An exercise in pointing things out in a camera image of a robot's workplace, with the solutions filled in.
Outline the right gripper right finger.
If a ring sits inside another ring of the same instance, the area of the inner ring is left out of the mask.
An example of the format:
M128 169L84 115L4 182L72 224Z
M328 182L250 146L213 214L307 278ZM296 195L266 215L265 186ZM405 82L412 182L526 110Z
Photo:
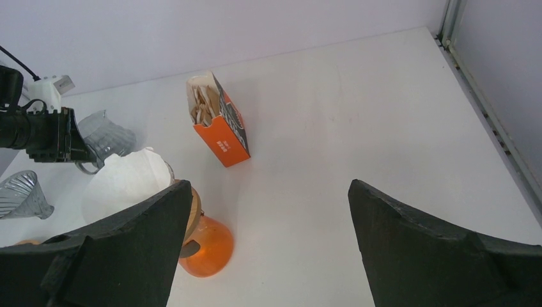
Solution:
M541 246L457 226L357 179L348 201L376 306L541 305Z

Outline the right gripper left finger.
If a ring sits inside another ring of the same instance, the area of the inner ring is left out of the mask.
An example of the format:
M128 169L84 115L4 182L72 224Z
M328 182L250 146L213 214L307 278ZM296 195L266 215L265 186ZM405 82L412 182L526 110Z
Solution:
M2 306L165 306L192 204L181 180L41 244L1 249Z

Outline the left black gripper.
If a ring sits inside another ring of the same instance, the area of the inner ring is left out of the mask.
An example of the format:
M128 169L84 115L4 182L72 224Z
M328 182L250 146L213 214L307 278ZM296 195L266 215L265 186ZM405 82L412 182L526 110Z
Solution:
M19 105L23 81L18 70L1 67L1 148L25 150L36 162L96 162L72 108L50 113L41 99Z

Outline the grey glass carafe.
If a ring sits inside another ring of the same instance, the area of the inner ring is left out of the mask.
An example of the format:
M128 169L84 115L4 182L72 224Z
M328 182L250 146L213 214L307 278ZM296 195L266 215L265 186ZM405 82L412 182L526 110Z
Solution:
M121 125L112 122L106 110L97 111L77 124L87 149L91 153L94 171L84 167L83 162L77 162L77 168L87 175L95 175L105 166L105 160L112 154L120 157L134 151L137 138L136 134Z

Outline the white paper coffee filter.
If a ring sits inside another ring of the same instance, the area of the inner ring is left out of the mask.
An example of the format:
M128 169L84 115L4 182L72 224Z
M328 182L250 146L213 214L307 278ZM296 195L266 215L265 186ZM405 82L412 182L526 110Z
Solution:
M91 224L137 205L173 182L171 167L151 147L123 157L112 154L83 193L83 220Z

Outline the orange glass carafe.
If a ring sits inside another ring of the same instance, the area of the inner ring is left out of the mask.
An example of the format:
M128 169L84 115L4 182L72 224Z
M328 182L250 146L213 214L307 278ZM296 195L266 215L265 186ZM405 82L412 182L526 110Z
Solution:
M206 278L220 272L231 259L234 237L221 222L202 215L194 232L182 247L178 263L189 274Z

